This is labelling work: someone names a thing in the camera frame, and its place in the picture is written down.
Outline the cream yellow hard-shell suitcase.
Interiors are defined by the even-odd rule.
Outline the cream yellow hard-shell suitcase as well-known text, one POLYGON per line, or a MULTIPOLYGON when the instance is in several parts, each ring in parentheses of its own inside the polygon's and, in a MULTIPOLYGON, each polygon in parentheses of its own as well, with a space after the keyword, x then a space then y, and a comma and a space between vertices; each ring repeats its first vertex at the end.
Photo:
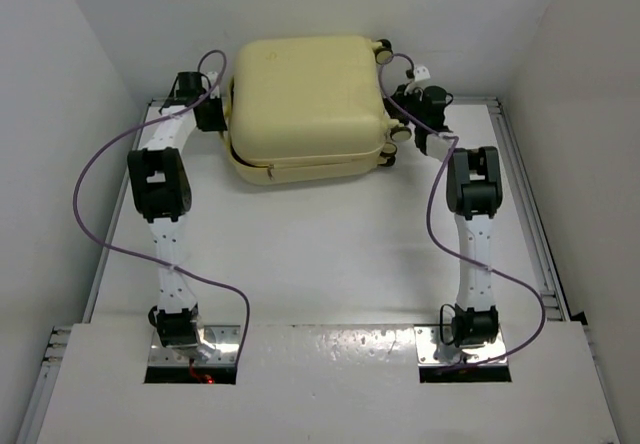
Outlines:
POLYGON ((226 148, 255 185, 365 174, 395 162, 411 129, 388 114, 378 67, 386 40, 358 35, 258 40, 237 54, 226 148))

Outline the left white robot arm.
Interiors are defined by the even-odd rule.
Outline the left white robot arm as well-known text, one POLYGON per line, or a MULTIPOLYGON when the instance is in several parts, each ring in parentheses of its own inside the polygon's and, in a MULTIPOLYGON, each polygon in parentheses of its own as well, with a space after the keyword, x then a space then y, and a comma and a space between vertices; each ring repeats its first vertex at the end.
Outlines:
POLYGON ((134 205, 147 222, 162 261, 159 299, 149 320, 163 347, 191 359, 211 345, 198 301, 177 267, 186 260, 184 235, 192 192, 181 152, 194 130, 226 129, 217 72, 180 72, 160 108, 161 122, 150 139, 127 156, 134 205))

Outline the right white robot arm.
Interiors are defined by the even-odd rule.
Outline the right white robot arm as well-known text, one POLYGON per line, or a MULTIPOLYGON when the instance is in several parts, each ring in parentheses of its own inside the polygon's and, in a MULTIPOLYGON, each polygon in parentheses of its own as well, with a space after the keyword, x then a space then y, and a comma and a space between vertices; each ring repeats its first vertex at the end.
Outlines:
POLYGON ((446 204, 454 216, 459 249, 460 282, 448 334, 448 346, 471 347, 493 342, 499 314, 491 290, 491 231, 503 201, 498 149, 464 148, 445 124, 452 95, 439 86, 400 85, 386 107, 390 114, 415 126, 414 143, 425 156, 445 166, 446 204))

